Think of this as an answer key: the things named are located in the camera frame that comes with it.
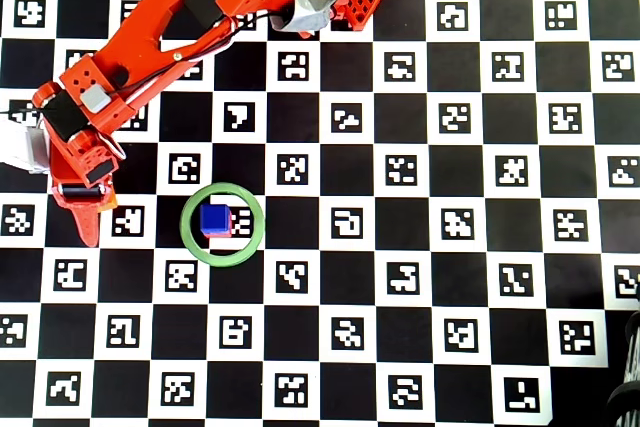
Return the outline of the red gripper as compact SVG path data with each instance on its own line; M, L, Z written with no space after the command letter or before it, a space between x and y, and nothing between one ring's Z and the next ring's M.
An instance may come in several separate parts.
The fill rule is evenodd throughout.
M55 134L50 143L54 199L73 215L83 243L96 247L100 213L114 195L113 174L125 152L107 134L74 134L68 142Z

